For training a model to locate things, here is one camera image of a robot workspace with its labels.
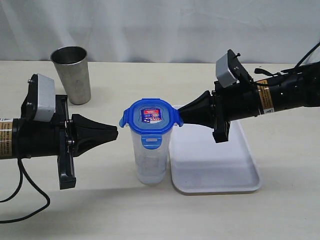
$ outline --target white tray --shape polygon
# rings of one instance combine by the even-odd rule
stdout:
[[[174,127],[169,146],[172,183],[182,194],[252,193],[261,179],[239,121],[232,121],[229,141],[216,143],[213,129]]]

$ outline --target white curtain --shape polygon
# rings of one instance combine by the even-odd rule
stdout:
[[[0,0],[0,60],[296,63],[319,40],[319,0]]]

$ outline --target white table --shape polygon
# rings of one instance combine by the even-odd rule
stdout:
[[[276,72],[292,65],[244,64],[253,75],[262,66]],[[89,63],[92,99],[69,112],[118,125],[123,110],[142,97],[173,105],[193,101],[212,90],[214,64]],[[0,62],[0,117],[20,116],[27,80],[34,73],[55,79],[51,62]],[[55,156],[25,159],[33,180],[51,197],[34,217],[0,225],[1,240],[99,239],[320,239],[320,108],[297,108],[241,120],[262,176],[251,194],[184,196],[176,192],[170,171],[156,187],[136,178],[129,128],[116,141],[74,159],[76,188],[59,190]],[[18,183],[16,160],[0,161],[0,196]],[[25,180],[21,193],[0,204],[0,218],[24,216],[45,200]]]

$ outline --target orange warning label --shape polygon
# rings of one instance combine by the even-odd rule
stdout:
[[[268,84],[266,79],[257,81],[260,84]],[[270,90],[268,86],[257,86],[264,114],[274,113],[274,104],[272,102]]]
[[[12,156],[12,127],[12,119],[0,119],[0,157]]]

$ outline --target stainless steel tumbler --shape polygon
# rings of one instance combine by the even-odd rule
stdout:
[[[89,102],[91,87],[87,51],[80,46],[64,46],[55,50],[50,59],[69,101],[74,105]]]

